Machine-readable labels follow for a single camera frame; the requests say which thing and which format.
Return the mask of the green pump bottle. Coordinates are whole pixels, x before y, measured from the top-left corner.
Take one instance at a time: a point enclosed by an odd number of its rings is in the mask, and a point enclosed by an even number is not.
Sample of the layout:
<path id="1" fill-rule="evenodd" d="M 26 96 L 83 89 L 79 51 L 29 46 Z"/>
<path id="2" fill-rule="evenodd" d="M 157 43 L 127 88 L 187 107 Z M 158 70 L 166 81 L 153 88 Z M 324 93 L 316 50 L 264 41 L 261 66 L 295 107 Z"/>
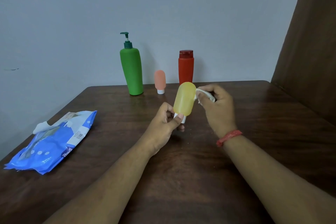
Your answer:
<path id="1" fill-rule="evenodd" d="M 120 50 L 121 65 L 127 82 L 130 95 L 137 96 L 143 93 L 141 56 L 137 48 L 128 39 L 128 32 L 121 32 L 125 35 L 124 48 Z"/>

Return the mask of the pink squeeze bottle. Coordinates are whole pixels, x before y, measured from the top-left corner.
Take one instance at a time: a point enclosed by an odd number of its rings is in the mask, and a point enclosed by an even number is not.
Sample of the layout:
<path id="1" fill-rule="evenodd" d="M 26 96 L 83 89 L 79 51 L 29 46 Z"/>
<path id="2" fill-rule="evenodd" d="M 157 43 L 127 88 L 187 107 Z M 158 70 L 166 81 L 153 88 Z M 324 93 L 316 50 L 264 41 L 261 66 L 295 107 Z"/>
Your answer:
<path id="1" fill-rule="evenodd" d="M 154 84 L 157 89 L 157 93 L 162 95 L 165 93 L 166 88 L 166 75 L 163 70 L 157 70 L 154 73 Z"/>

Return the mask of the red thread wristband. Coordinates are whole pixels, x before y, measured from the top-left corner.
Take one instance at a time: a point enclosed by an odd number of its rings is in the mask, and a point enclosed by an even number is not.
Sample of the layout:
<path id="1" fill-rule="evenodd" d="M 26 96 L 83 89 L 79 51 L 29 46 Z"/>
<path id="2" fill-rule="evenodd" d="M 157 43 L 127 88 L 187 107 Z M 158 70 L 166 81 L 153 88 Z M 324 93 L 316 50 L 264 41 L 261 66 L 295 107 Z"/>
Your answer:
<path id="1" fill-rule="evenodd" d="M 216 141 L 216 145 L 217 145 L 217 147 L 222 147 L 226 141 L 230 140 L 231 138 L 240 136 L 242 134 L 243 133 L 240 130 L 230 131 L 230 132 L 226 133 L 223 137 L 219 138 Z"/>

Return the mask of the blue wet wipes pack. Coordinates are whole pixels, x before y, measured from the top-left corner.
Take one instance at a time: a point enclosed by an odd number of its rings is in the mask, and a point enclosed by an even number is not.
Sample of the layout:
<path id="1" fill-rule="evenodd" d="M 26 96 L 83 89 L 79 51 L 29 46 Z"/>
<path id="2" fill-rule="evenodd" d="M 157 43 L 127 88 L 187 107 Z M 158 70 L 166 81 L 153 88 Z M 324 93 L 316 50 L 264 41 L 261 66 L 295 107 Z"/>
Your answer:
<path id="1" fill-rule="evenodd" d="M 34 170 L 44 175 L 54 169 L 86 137 L 97 111 L 68 112 L 58 126 L 34 135 L 31 142 L 4 165 L 5 170 Z"/>

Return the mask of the person's left hand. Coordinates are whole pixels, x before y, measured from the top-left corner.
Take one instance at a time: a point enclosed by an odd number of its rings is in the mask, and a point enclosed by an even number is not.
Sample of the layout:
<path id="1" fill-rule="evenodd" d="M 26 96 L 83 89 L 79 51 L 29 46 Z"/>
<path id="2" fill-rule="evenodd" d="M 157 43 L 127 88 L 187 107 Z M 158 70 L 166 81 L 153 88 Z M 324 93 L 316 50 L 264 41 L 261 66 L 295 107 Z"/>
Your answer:
<path id="1" fill-rule="evenodd" d="M 165 146 L 171 137 L 172 132 L 167 126 L 167 113 L 174 114 L 175 112 L 170 104 L 164 102 L 139 140 L 150 157 Z"/>

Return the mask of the brown wooden headboard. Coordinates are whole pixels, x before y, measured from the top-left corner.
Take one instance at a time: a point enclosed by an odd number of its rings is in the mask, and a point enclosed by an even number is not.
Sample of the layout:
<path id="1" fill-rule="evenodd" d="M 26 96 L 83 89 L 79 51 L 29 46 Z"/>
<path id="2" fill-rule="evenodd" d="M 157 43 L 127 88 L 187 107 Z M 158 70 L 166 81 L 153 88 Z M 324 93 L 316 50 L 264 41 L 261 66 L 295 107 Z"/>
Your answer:
<path id="1" fill-rule="evenodd" d="M 297 0 L 271 83 L 336 126 L 336 0 Z"/>

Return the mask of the person's right forearm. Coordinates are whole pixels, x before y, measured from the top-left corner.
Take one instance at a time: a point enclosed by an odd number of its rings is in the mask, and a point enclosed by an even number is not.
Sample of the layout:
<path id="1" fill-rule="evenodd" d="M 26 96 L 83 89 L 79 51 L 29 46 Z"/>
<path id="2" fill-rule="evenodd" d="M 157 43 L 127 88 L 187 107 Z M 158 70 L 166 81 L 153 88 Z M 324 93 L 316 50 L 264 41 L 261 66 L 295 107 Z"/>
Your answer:
<path id="1" fill-rule="evenodd" d="M 336 198 L 276 161 L 244 136 L 223 148 L 276 224 L 336 224 Z"/>

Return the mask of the red flip-cap bottle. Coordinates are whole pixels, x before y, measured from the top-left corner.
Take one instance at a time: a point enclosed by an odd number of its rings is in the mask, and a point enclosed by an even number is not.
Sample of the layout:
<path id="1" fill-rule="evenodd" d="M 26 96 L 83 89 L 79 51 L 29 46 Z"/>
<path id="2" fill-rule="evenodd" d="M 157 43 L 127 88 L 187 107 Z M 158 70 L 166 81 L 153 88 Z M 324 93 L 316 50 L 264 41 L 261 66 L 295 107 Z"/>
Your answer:
<path id="1" fill-rule="evenodd" d="M 178 59 L 179 84 L 193 82 L 194 75 L 194 52 L 193 50 L 179 51 Z"/>

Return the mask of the white wet wipe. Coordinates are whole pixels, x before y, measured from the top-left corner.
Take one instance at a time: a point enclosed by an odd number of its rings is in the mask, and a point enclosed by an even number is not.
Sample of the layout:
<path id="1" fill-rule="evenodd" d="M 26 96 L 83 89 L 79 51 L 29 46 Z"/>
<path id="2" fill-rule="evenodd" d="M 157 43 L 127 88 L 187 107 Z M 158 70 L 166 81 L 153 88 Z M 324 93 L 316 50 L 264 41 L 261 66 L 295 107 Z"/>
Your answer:
<path id="1" fill-rule="evenodd" d="M 202 103 L 201 103 L 200 100 L 198 99 L 198 95 L 197 95 L 198 92 L 202 92 L 204 95 L 206 95 L 207 98 L 208 98 L 211 102 L 213 102 L 213 103 L 216 102 L 216 98 L 215 98 L 210 92 L 204 91 L 204 90 L 202 90 L 202 89 L 200 89 L 200 88 L 196 88 L 195 96 L 194 96 L 194 101 L 197 100 L 199 104 L 202 105 Z"/>

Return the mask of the person's left forearm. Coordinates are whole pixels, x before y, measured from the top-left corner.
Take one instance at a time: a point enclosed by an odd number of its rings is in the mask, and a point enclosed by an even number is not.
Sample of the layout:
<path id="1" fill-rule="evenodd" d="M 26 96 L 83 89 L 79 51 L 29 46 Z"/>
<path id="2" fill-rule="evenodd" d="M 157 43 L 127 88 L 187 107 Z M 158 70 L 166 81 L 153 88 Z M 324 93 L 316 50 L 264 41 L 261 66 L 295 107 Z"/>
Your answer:
<path id="1" fill-rule="evenodd" d="M 148 139 L 141 137 L 97 181 L 43 224 L 117 224 L 152 150 Z"/>

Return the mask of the yellow squeeze bottle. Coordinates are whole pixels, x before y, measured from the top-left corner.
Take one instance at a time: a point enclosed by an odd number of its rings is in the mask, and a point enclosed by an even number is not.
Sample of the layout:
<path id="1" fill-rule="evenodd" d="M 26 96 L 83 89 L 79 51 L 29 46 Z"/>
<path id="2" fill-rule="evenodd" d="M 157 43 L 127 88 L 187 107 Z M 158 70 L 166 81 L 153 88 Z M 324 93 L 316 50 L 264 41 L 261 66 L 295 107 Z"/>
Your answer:
<path id="1" fill-rule="evenodd" d="M 183 114 L 182 124 L 185 123 L 186 117 L 191 114 L 194 101 L 195 101 L 196 86 L 192 82 L 182 83 L 177 91 L 173 110 L 174 117 L 178 114 Z"/>

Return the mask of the white wipe sticking out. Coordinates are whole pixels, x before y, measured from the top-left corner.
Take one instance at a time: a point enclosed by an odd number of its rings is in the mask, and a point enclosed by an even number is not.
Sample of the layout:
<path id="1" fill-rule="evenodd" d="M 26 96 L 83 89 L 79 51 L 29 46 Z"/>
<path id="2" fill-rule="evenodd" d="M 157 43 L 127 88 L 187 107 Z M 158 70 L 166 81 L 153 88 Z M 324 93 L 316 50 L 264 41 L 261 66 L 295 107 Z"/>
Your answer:
<path id="1" fill-rule="evenodd" d="M 47 132 L 49 130 L 52 130 L 56 128 L 58 125 L 49 125 L 47 121 L 44 121 L 42 123 L 37 124 L 36 128 L 33 130 L 32 134 L 36 135 L 41 132 Z"/>

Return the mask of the person's right hand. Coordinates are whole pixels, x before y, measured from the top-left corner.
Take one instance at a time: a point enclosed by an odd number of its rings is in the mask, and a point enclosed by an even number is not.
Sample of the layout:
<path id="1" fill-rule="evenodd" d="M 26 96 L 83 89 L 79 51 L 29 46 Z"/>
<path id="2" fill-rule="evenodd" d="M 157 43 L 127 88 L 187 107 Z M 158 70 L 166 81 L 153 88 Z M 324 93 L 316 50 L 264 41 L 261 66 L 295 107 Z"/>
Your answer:
<path id="1" fill-rule="evenodd" d="M 205 111 L 208 123 L 217 137 L 236 130 L 235 109 L 232 96 L 219 85 L 206 85 L 200 89 L 214 93 L 216 102 L 213 107 Z"/>

